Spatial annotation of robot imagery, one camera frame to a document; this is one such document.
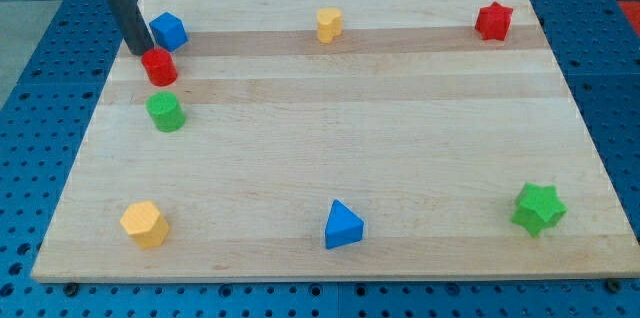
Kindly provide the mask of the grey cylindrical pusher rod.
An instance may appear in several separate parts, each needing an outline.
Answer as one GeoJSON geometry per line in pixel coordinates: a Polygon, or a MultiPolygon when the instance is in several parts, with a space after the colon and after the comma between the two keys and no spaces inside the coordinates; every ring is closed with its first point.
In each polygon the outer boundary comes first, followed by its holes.
{"type": "Polygon", "coordinates": [[[106,0],[129,51],[142,56],[154,47],[137,0],[106,0]]]}

